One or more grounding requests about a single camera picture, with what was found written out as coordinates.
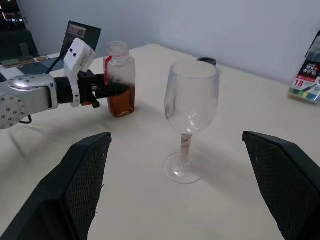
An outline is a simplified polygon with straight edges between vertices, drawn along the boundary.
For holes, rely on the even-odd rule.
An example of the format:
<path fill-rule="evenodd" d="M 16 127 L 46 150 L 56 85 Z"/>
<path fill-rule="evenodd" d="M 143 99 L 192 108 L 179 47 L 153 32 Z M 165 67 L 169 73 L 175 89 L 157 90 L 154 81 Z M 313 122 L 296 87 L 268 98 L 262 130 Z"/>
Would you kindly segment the red liquid plastic bottle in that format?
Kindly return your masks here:
<path fill-rule="evenodd" d="M 124 41 L 111 41 L 108 44 L 109 56 L 104 58 L 104 83 L 122 84 L 128 90 L 121 95 L 108 98 L 110 113 L 124 117 L 135 111 L 136 64 Z"/>

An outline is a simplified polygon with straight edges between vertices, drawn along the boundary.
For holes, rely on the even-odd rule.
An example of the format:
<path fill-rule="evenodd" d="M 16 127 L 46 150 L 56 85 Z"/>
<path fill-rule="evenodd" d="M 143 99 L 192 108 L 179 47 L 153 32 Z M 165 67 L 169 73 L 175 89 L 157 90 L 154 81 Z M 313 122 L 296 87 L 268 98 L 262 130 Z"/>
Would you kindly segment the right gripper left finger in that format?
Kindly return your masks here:
<path fill-rule="evenodd" d="M 109 132 L 73 144 L 33 190 L 0 240 L 88 240 L 103 187 Z"/>

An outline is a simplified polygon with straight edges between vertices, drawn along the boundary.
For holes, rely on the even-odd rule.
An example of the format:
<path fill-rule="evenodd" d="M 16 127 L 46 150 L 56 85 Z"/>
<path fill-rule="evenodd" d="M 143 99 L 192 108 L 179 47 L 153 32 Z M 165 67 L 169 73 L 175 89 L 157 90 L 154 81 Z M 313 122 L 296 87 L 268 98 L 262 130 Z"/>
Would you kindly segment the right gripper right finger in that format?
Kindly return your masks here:
<path fill-rule="evenodd" d="M 260 193 L 285 240 L 320 240 L 320 167 L 295 143 L 242 134 Z"/>

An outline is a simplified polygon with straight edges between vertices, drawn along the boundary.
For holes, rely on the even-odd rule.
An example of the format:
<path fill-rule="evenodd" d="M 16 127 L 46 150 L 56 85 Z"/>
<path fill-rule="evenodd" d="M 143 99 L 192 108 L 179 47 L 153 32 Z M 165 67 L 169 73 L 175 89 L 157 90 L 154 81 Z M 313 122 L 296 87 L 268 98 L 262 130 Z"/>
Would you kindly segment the clear wine glass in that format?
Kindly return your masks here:
<path fill-rule="evenodd" d="M 192 137 L 214 120 L 219 88 L 217 66 L 190 59 L 177 61 L 170 67 L 164 112 L 169 125 L 180 134 L 180 151 L 169 155 L 163 168 L 175 183 L 189 185 L 200 180 L 190 166 Z"/>

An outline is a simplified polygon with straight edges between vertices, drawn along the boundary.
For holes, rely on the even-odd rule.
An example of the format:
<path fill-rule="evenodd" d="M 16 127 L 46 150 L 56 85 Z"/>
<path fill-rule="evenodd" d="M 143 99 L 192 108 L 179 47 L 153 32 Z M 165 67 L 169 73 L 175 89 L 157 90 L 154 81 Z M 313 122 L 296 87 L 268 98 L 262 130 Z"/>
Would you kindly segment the marker pen pack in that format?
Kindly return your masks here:
<path fill-rule="evenodd" d="M 311 104 L 320 104 L 320 30 L 288 90 L 288 96 Z"/>

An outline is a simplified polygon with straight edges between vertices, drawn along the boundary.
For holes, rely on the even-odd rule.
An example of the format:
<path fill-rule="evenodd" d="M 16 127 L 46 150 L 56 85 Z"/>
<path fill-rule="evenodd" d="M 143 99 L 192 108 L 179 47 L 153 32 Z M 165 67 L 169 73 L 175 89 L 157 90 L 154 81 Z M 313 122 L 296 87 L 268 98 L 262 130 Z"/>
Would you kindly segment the dark laptop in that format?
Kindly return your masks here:
<path fill-rule="evenodd" d="M 69 21 L 67 29 L 64 35 L 64 40 L 60 54 L 62 58 L 60 59 L 63 62 L 63 59 L 66 55 L 66 51 L 70 48 L 74 39 L 79 38 L 84 41 L 88 46 L 90 46 L 94 51 L 96 51 L 98 41 L 101 35 L 101 29 L 82 23 Z"/>

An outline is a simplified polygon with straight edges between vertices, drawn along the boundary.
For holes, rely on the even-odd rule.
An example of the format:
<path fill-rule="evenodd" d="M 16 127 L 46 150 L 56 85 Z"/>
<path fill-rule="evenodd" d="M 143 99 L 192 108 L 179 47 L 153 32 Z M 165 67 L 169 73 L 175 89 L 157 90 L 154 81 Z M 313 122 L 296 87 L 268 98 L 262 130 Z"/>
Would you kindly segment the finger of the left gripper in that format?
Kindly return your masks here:
<path fill-rule="evenodd" d="M 124 94 L 130 89 L 129 85 L 121 83 L 113 83 L 108 85 L 99 85 L 95 91 L 95 96 L 97 99 L 105 99 L 110 97 L 117 97 Z"/>

